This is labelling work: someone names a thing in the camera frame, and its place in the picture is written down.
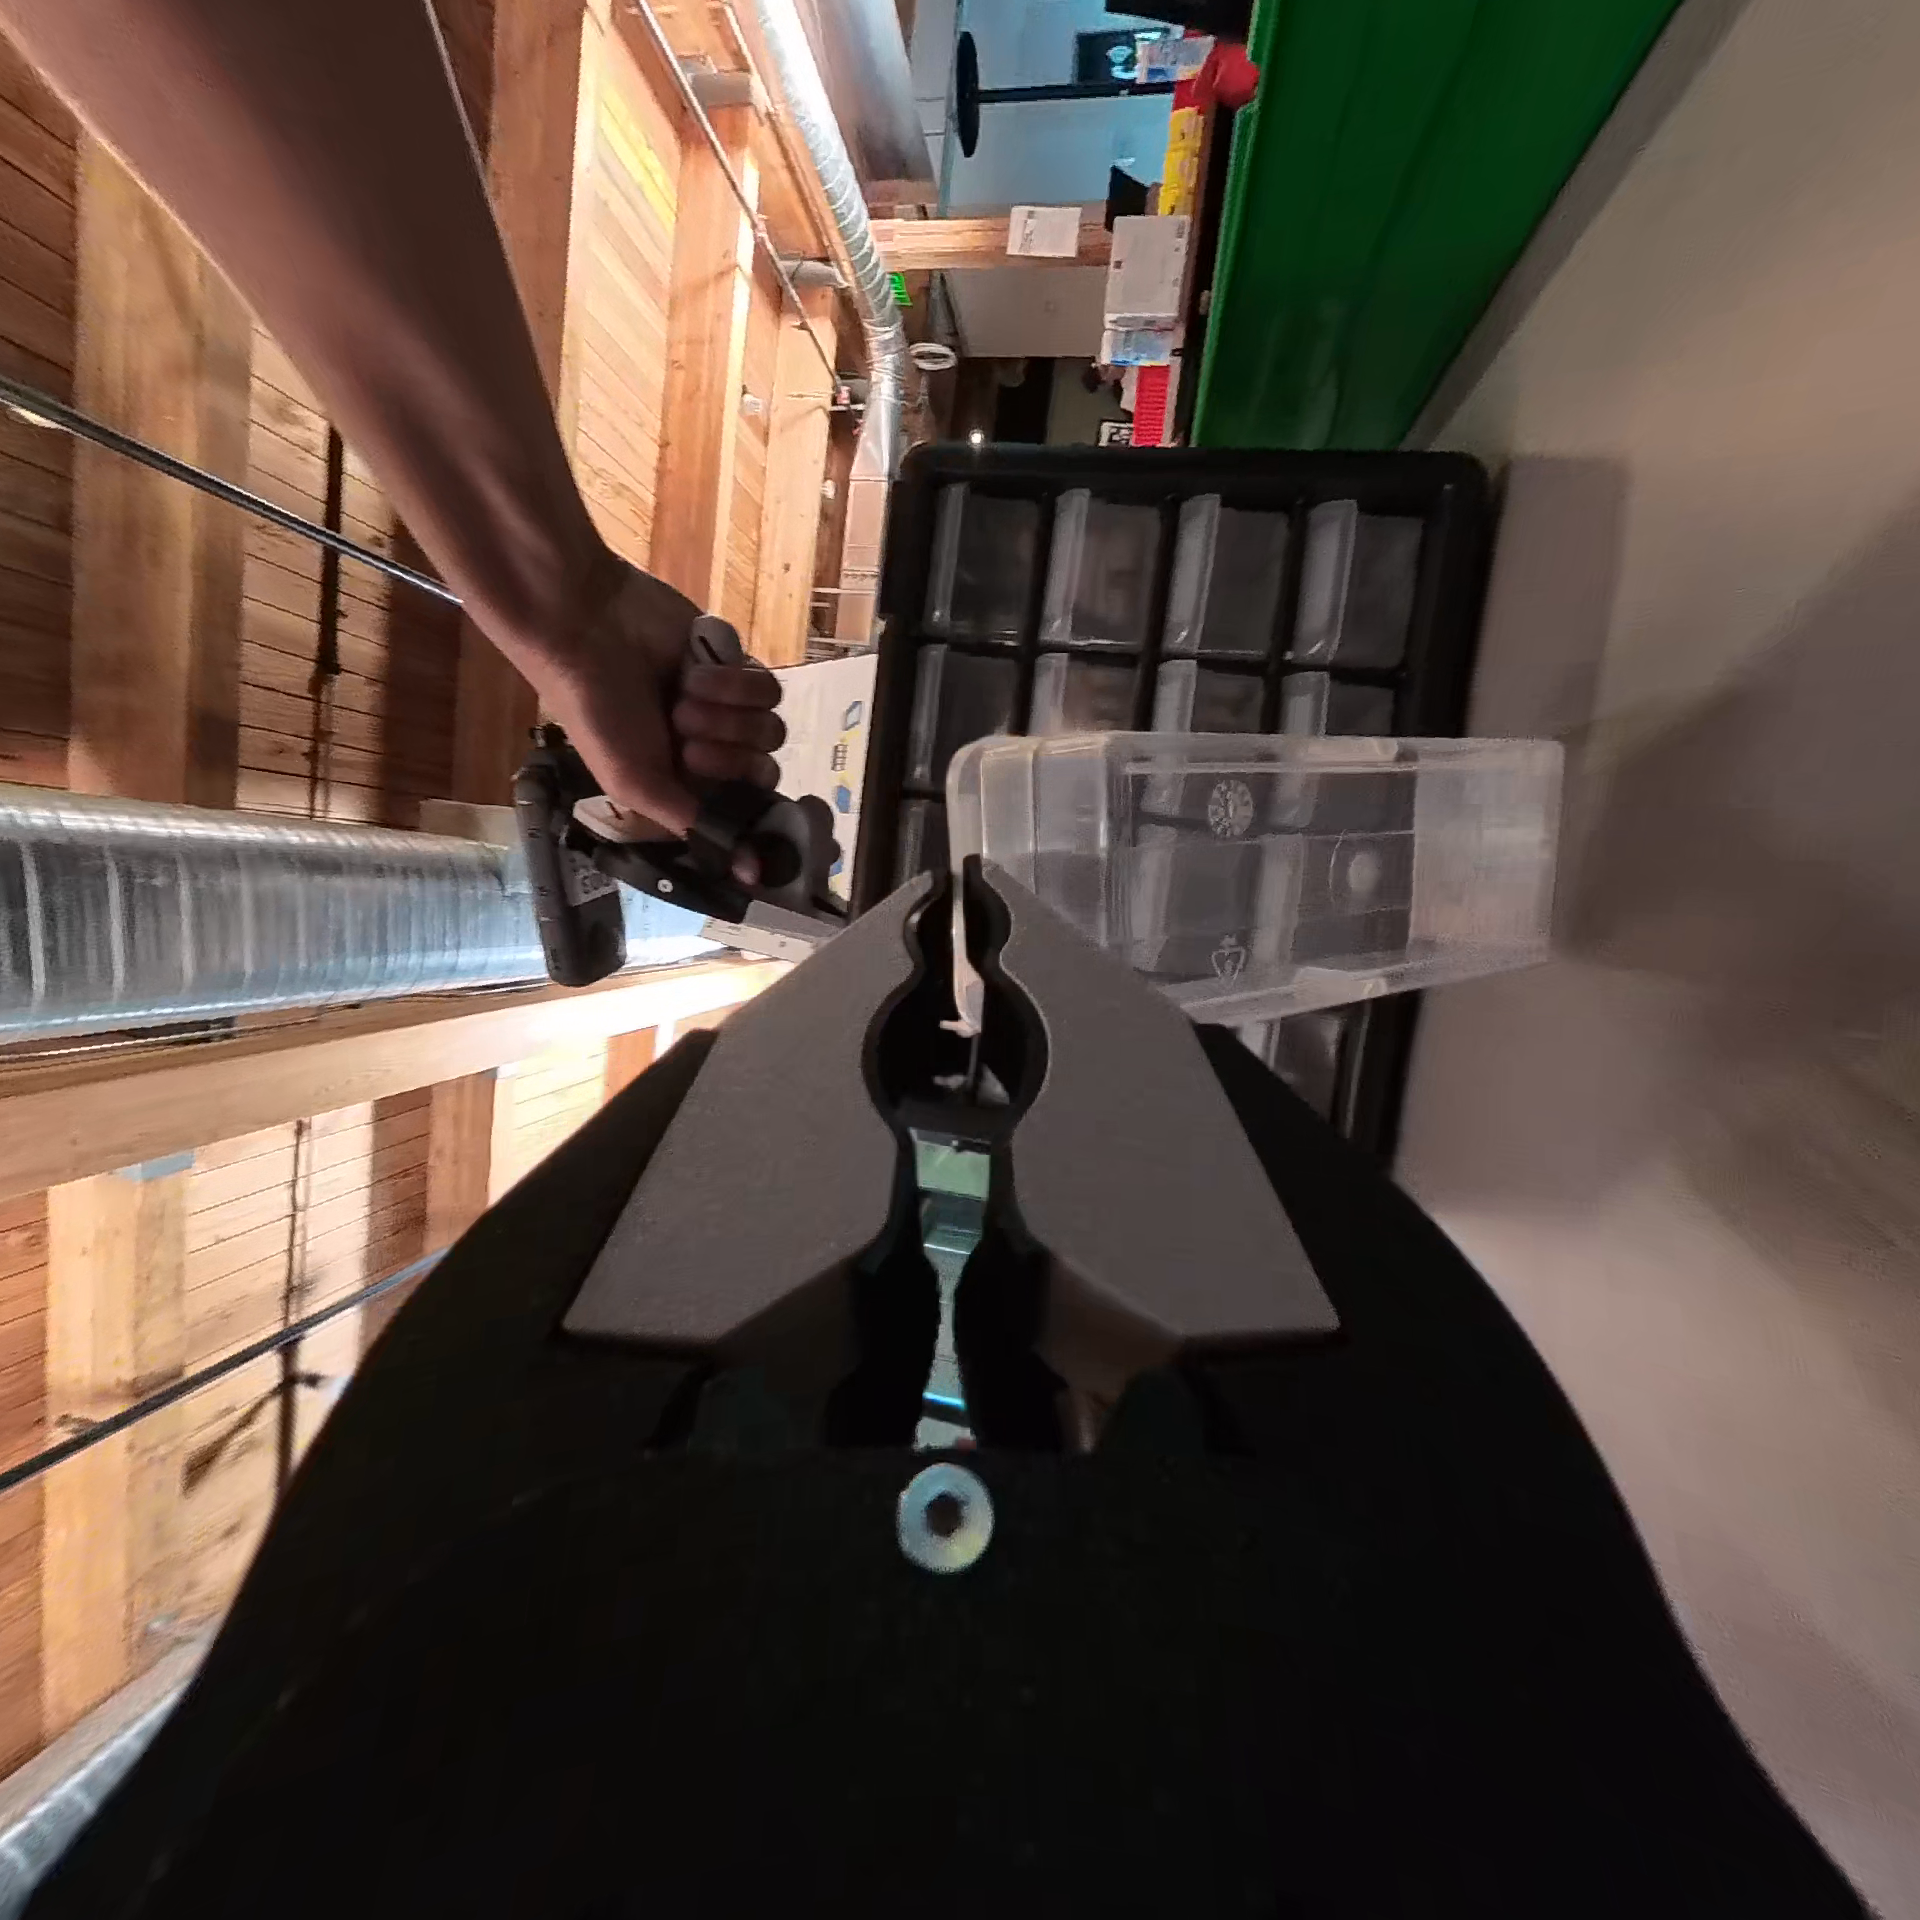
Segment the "thin metal rod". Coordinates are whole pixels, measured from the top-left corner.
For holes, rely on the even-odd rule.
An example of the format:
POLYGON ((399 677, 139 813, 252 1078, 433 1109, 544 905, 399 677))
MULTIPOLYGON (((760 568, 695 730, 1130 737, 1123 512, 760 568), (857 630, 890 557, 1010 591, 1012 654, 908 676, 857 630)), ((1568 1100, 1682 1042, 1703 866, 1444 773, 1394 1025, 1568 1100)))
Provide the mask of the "thin metal rod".
POLYGON ((266 501, 264 495, 231 484, 227 479, 219 476, 215 471, 202 470, 181 460, 174 452, 163 452, 156 446, 138 440, 122 430, 113 430, 79 408, 57 400, 52 393, 46 393, 27 382, 18 382, 13 376, 2 376, 2 405, 5 413, 14 419, 21 419, 27 426, 36 426, 42 432, 57 432, 67 439, 80 440, 83 446, 93 446, 103 452, 109 452, 124 462, 130 462, 145 471, 156 471, 158 476, 189 488, 214 503, 222 503, 254 521, 267 523, 285 535, 292 535, 298 542, 305 542, 334 560, 357 563, 390 583, 402 588, 418 591, 428 594, 433 601, 444 607, 463 607, 464 601, 459 594, 446 588, 446 583, 401 563, 386 555, 374 552, 348 535, 336 533, 319 521, 297 517, 293 512, 266 501))

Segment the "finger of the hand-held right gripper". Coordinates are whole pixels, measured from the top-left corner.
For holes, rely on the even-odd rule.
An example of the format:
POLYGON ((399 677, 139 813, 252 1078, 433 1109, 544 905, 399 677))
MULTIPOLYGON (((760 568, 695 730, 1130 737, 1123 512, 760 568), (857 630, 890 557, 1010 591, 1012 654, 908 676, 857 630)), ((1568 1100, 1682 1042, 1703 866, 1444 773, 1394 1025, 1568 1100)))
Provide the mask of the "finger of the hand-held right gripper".
POLYGON ((717 948, 804 965, 814 949, 850 926, 840 913, 793 909, 773 901, 746 901, 703 917, 703 939, 717 948))

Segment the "green plastic bin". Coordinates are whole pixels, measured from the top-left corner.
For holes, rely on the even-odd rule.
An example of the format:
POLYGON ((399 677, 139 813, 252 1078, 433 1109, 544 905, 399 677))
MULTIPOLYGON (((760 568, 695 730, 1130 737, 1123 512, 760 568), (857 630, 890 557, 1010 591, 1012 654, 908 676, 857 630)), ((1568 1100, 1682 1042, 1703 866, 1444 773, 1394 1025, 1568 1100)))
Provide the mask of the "green plastic bin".
POLYGON ((1674 2, 1260 2, 1191 444, 1388 450, 1674 2))

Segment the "rows of clear cabinet drawers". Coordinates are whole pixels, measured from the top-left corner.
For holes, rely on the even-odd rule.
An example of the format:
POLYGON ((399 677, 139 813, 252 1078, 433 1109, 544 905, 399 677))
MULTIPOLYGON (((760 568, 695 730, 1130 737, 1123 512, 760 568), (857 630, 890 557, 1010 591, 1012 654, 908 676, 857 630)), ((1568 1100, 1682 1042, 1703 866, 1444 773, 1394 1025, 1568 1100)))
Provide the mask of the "rows of clear cabinet drawers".
MULTIPOLYGON (((1260 484, 1233 490, 1096 488, 1001 473, 936 476, 917 501, 924 560, 895 560, 882 626, 879 721, 864 765, 869 824, 853 902, 872 909, 948 865, 946 782, 994 735, 1389 737, 1463 735, 1484 503, 1463 484, 1367 482, 1347 495, 1260 484)), ((1260 782, 1148 784, 1144 829, 1123 826, 1118 890, 1098 862, 1062 913, 1114 926, 1160 986, 1250 988, 1277 949, 1257 909, 1260 847, 1307 826, 1309 784, 1282 805, 1260 782)), ((1381 1166, 1400 1145, 1419 1027, 1411 1011, 1256 1018, 1244 1044, 1323 1123, 1381 1166)))

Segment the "black drawer cabinet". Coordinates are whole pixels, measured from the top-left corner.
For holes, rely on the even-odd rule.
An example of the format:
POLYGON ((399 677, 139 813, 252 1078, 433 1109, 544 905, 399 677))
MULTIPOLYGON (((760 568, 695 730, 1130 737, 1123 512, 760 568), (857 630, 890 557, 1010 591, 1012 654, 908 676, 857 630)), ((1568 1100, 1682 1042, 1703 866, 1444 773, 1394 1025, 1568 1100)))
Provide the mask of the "black drawer cabinet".
MULTIPOLYGON (((1311 485, 1328 485, 1340 495, 1355 490, 1356 482, 1376 482, 1376 484, 1400 484, 1408 485, 1417 492, 1417 503, 1427 498, 1427 488, 1434 484, 1463 484, 1469 495, 1478 495, 1484 508, 1488 531, 1476 541, 1484 542, 1484 560, 1481 563, 1469 562, 1469 591, 1453 591, 1461 600, 1469 596, 1472 588, 1478 588, 1478 608, 1472 623, 1472 664, 1476 664, 1476 632, 1483 614, 1488 572, 1490 572, 1490 548, 1491 548, 1491 531, 1494 531, 1494 501, 1488 473, 1469 457, 1461 454, 1432 454, 1432 452, 1114 452, 1114 450, 1043 450, 1043 447, 988 447, 988 450, 966 450, 959 446, 942 446, 942 447, 924 447, 910 454, 908 466, 902 470, 901 490, 894 503, 894 515, 889 531, 884 535, 882 548, 882 573, 879 573, 879 643, 876 656, 882 650, 882 626, 890 619, 894 608, 897 607, 895 594, 902 592, 894 585, 894 573, 901 568, 908 572, 895 555, 905 548, 908 557, 924 560, 929 541, 927 535, 917 533, 924 525, 924 517, 929 517, 927 508, 920 508, 917 501, 929 484, 936 484, 937 476, 957 476, 957 479, 980 479, 988 485, 994 485, 1001 473, 1019 473, 1020 482, 1032 476, 1036 482, 1045 484, 1081 484, 1070 479, 1077 471, 1077 462, 1092 462, 1092 484, 1103 488, 1111 484, 1111 476, 1120 484, 1148 484, 1155 492, 1175 488, 1191 488, 1193 492, 1212 492, 1215 488, 1233 490, 1239 498, 1239 488, 1260 484, 1287 485, 1290 492, 1294 488, 1311 488, 1311 485)), ((1469 739, 1469 722, 1463 722, 1463 735, 1389 735, 1389 737, 1432 737, 1432 739, 1469 739)), ((954 872, 950 852, 946 869, 921 875, 921 876, 942 876, 954 872)), ((857 918, 873 913, 864 909, 857 913, 853 902, 853 913, 857 918)), ((1339 1008, 1360 1008, 1360 1011, 1411 1011, 1411 1001, 1419 1000, 1419 1020, 1420 1020, 1420 1001, 1426 995, 1434 993, 1401 993, 1381 1000, 1367 1000, 1347 1007, 1330 1007, 1328 1011, 1339 1008)), ((1223 1030, 1233 1033, 1239 1040, 1242 1023, 1212 1023, 1223 1030)), ((1405 1129, 1405 1109, 1400 1120, 1400 1140, 1405 1129)), ((1394 1160, 1400 1145, 1394 1146, 1393 1156, 1381 1166, 1376 1158, 1363 1153, 1381 1167, 1389 1167, 1394 1160)))

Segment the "person's right forearm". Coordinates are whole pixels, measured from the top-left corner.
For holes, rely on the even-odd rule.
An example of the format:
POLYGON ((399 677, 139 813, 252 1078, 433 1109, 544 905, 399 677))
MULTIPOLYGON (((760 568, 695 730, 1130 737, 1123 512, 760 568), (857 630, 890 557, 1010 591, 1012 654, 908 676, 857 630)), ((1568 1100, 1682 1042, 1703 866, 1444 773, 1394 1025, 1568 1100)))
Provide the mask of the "person's right forearm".
POLYGON ((626 572, 573 479, 428 5, 5 5, 371 464, 482 632, 585 730, 626 572))

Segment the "white cardboard box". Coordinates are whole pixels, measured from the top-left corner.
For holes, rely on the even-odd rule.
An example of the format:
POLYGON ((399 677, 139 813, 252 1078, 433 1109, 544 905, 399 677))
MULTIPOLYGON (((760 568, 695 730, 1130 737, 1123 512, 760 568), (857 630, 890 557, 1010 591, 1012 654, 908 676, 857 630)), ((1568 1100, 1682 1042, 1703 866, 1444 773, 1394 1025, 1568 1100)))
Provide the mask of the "white cardboard box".
POLYGON ((1175 330, 1185 314, 1191 217, 1118 217, 1102 321, 1108 330, 1175 330))

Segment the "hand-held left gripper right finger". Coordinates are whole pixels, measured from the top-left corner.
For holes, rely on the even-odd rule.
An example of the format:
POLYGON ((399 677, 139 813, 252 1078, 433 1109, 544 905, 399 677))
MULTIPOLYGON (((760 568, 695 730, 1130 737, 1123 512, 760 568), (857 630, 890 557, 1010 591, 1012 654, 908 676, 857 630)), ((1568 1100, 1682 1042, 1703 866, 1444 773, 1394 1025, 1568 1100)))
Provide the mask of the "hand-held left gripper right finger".
POLYGON ((965 1270, 980 1442, 1072 1442, 1166 1368, 1320 1348, 1340 1317, 1180 1008, 982 858, 965 862, 989 1198, 965 1270))

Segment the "slim silver ventilation duct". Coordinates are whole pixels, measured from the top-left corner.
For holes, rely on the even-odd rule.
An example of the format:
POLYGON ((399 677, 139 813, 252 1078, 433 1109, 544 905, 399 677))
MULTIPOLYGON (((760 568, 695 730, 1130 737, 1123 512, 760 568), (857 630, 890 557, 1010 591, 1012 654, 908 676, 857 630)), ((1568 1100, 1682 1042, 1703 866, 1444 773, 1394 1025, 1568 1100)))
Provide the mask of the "slim silver ventilation duct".
POLYGON ((828 104, 828 87, 805 37, 798 5, 756 2, 753 13, 787 111, 820 177, 831 227, 849 256, 845 275, 869 351, 869 395, 859 421, 856 471, 894 482, 905 454, 902 413, 914 364, 901 324, 890 273, 882 264, 856 161, 828 104))

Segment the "white printed board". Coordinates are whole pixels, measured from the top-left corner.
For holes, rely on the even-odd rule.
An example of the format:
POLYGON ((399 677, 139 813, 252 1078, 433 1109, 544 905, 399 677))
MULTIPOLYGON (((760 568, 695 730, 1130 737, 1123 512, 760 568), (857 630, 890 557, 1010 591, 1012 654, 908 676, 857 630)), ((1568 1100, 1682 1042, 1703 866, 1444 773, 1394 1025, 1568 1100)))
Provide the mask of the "white printed board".
POLYGON ((780 792, 789 798, 822 798, 834 814, 839 858, 828 890, 844 908, 853 902, 857 824, 876 712, 876 651, 798 664, 775 671, 782 688, 780 715, 787 741, 776 755, 780 792))

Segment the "large silver ventilation duct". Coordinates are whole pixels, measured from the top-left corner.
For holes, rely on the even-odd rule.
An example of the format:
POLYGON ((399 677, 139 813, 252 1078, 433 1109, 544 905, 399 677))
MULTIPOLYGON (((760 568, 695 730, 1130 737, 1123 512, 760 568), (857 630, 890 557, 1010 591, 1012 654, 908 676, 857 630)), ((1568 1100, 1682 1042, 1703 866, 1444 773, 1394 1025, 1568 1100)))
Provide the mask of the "large silver ventilation duct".
POLYGON ((5 787, 5 1044, 548 984, 517 845, 5 787))

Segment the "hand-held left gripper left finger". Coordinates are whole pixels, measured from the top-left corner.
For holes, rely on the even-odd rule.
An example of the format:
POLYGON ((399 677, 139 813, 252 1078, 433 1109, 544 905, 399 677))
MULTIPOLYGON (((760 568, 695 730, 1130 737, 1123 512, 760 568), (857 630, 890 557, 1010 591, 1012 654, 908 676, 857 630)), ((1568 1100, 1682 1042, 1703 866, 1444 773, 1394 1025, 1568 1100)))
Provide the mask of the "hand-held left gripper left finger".
POLYGON ((917 876, 733 1016, 638 1175, 564 1332, 828 1405, 921 1405, 941 1282, 879 1042, 927 974, 917 876))

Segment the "clear plastic drawer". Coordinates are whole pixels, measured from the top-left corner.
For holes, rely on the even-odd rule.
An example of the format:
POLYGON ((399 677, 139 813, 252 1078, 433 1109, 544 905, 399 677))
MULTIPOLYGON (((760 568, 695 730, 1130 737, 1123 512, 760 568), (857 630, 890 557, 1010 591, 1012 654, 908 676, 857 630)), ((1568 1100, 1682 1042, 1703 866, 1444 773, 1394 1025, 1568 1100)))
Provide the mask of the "clear plastic drawer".
POLYGON ((1282 1020, 1540 965, 1566 752, 1546 739, 994 735, 948 852, 1193 1020, 1282 1020))

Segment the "person's right hand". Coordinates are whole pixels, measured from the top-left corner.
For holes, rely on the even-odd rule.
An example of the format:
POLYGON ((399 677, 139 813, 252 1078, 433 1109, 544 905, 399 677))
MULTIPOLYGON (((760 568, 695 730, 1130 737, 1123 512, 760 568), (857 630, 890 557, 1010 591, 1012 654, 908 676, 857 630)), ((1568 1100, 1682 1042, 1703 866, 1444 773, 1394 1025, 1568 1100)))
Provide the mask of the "person's right hand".
POLYGON ((602 555, 540 608, 487 612, 479 626, 638 838, 688 840, 723 787, 776 789, 780 682, 750 659, 695 659, 697 608, 652 573, 602 555))

